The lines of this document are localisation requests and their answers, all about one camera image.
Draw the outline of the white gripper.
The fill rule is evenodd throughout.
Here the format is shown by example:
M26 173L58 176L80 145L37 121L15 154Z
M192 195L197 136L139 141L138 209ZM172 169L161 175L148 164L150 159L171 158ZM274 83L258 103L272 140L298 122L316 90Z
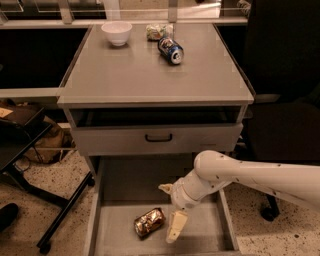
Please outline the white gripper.
M176 209L179 209L170 213L166 234L167 243L175 242L186 225L188 214L184 211L191 210L200 203L198 197L200 185L201 182L197 176L185 176L179 178L173 185L167 183L158 186L164 193L171 193L171 202Z

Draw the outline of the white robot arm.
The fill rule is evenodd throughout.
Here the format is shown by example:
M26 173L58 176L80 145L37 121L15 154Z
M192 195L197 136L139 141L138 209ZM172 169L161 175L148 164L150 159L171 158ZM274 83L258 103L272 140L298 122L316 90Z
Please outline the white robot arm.
M193 169L186 176L173 184L159 186L170 195L174 206L166 241L173 243L178 239L189 212L204 197L232 183L312 210L320 209L319 166L242 161L217 151L202 151L195 157Z

